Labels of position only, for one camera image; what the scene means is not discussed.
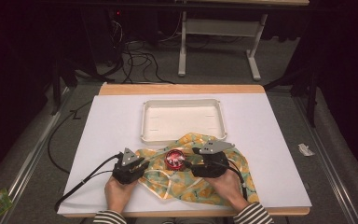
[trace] white paper scrap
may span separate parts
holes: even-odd
[[[308,146],[304,145],[304,144],[300,144],[298,145],[298,149],[300,149],[300,152],[304,155],[304,156],[313,156],[315,155],[315,153],[313,151],[311,151],[310,149],[308,149]]]

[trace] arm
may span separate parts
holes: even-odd
[[[217,178],[204,178],[223,199],[238,213],[234,217],[236,224],[273,223],[269,213],[260,203],[248,203],[242,196],[240,180],[231,170]]]
[[[107,210],[98,212],[93,223],[126,224],[126,220],[121,213],[129,202],[136,184],[137,181],[129,185],[122,185],[110,176],[104,188]]]

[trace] patterned fabric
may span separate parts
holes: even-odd
[[[144,176],[139,179],[139,182],[161,199],[176,198],[192,203],[229,206],[229,203],[220,198],[213,187],[203,178],[193,176],[189,169],[184,171],[168,170],[164,161],[166,153],[175,148],[182,150],[187,161],[193,164],[202,163],[202,156],[194,154],[192,148],[202,148],[207,141],[215,139],[215,137],[209,135],[188,133],[165,148],[159,150],[140,149],[136,151],[135,154],[150,161],[149,167],[145,171]],[[250,203],[258,202],[255,185],[246,159],[235,147],[226,149],[224,152],[227,158],[233,161],[241,171],[246,184],[248,201]]]

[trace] table leg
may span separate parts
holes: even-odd
[[[248,59],[249,66],[251,67],[252,76],[254,81],[259,81],[261,79],[260,73],[258,72],[257,64],[255,63],[255,51],[257,50],[258,43],[260,42],[260,37],[263,34],[264,26],[266,25],[267,14],[263,14],[260,20],[260,23],[257,27],[255,33],[255,42],[251,50],[246,50],[246,57]]]
[[[182,44],[179,54],[179,77],[184,77],[186,75],[186,14],[185,11],[182,12]]]

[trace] white stand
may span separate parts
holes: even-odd
[[[263,14],[260,21],[218,21],[187,19],[186,12],[182,13],[182,44],[179,56],[179,77],[186,75],[186,35],[231,35],[250,36],[254,38],[252,49],[246,50],[246,57],[251,67],[253,79],[259,81],[261,76],[255,63],[255,51],[257,50],[261,34],[267,20],[267,14]]]

